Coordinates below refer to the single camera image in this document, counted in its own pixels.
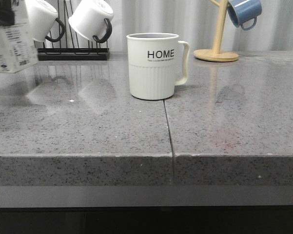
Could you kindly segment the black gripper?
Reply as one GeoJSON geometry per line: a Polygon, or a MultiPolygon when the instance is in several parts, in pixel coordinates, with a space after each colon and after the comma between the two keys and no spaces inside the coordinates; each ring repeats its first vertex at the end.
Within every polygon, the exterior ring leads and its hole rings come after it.
{"type": "Polygon", "coordinates": [[[15,13],[12,10],[10,0],[0,0],[0,26],[12,26],[15,24],[15,13]]]}

